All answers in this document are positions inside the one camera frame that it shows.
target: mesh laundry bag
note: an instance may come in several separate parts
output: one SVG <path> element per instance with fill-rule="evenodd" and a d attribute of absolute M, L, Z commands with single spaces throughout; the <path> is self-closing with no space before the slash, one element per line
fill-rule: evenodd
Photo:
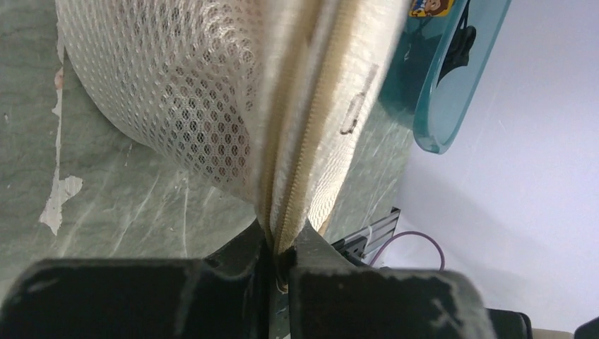
<path fill-rule="evenodd" d="M 277 254 L 323 227 L 408 0 L 57 0 L 123 133 L 256 206 Z"/>

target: peeling paint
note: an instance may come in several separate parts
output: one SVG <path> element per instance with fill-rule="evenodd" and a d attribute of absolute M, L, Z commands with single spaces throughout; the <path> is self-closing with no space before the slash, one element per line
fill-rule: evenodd
<path fill-rule="evenodd" d="M 61 64 L 64 62 L 64 43 L 62 34 L 57 42 L 57 53 Z M 58 234 L 58 229 L 62 224 L 62 205 L 75 196 L 83 187 L 83 180 L 78 177 L 69 176 L 60 180 L 60 148 L 61 148 L 61 129 L 62 129 L 62 89 L 64 85 L 64 69 L 61 67 L 54 76 L 54 87 L 57 92 L 57 104 L 52 109 L 58 117 L 57 137 L 56 137 L 56 167 L 54 168 L 54 177 L 52 178 L 52 191 L 46 201 L 46 206 L 40 215 L 40 222 L 48 225 L 54 235 Z"/>

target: teal container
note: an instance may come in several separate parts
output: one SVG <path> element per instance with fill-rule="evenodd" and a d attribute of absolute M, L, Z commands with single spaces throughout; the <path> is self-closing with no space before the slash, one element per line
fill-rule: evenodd
<path fill-rule="evenodd" d="M 442 154 L 453 142 L 509 4 L 455 0 L 445 16 L 408 17 L 379 101 L 421 149 Z"/>

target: zipper teeth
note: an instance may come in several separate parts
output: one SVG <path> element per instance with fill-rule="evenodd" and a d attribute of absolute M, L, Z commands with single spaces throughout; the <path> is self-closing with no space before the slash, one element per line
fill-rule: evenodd
<path fill-rule="evenodd" d="M 341 59 L 350 42 L 351 26 L 359 0 L 341 0 L 336 11 L 336 19 L 328 39 L 328 46 L 322 63 L 316 90 L 310 105 L 306 128 L 301 146 L 292 170 L 292 178 L 287 182 L 289 195 L 284 209 L 283 224 L 276 228 L 274 249 L 281 254 L 292 246 L 296 231 L 303 227 L 300 220 L 304 214 L 306 193 L 309 190 L 309 175 L 314 164 L 314 155 L 323 133 L 324 124 L 331 106 L 331 98 L 341 71 Z"/>
<path fill-rule="evenodd" d="M 314 5 L 314 2 L 303 1 L 304 6 L 302 7 L 301 14 L 310 13 L 310 8 Z M 298 15 L 297 29 L 293 32 L 292 39 L 288 43 L 288 46 L 301 46 L 305 39 L 305 32 L 310 29 L 311 21 L 306 20 L 304 15 Z M 298 70 L 298 63 L 300 59 L 300 53 L 297 53 L 291 47 L 288 47 L 287 53 L 284 56 L 284 60 L 281 66 L 281 74 L 277 78 L 277 85 L 274 94 L 272 95 L 270 112 L 270 121 L 268 123 L 265 150 L 263 154 L 263 173 L 261 174 L 261 187 L 262 198 L 259 199 L 259 206 L 262 206 L 259 211 L 259 215 L 264 216 L 264 231 L 266 233 L 266 241 L 273 246 L 273 234 L 271 232 L 270 220 L 273 202 L 273 187 L 275 179 L 275 170 L 277 162 L 277 148 L 281 139 L 280 131 L 283 125 L 283 116 L 289 111 L 289 107 L 292 107 L 292 89 L 296 84 Z"/>

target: cartoon face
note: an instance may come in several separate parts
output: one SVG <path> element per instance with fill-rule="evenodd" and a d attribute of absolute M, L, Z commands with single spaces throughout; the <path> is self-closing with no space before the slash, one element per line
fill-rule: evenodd
<path fill-rule="evenodd" d="M 425 4 L 425 12 L 436 11 L 441 7 L 441 0 L 428 0 Z"/>

